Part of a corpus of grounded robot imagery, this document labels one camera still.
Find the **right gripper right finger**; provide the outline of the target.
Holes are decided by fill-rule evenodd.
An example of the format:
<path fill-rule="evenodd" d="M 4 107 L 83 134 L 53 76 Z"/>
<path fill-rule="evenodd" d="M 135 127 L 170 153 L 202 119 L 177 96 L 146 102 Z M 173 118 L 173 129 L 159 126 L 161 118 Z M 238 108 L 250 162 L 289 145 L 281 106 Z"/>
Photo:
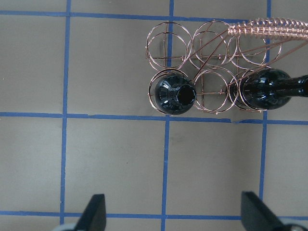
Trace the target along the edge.
<path fill-rule="evenodd" d="M 281 231 L 284 227 L 254 192 L 241 194 L 241 223 L 246 231 Z"/>

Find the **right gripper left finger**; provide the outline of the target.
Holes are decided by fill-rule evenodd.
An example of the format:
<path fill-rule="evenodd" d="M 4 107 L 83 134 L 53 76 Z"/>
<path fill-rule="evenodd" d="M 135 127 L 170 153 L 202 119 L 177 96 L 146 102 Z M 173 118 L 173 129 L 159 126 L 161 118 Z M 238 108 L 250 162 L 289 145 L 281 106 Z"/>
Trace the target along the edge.
<path fill-rule="evenodd" d="M 78 220 L 75 231 L 104 231 L 106 228 L 106 208 L 104 194 L 91 197 L 82 216 Z"/>

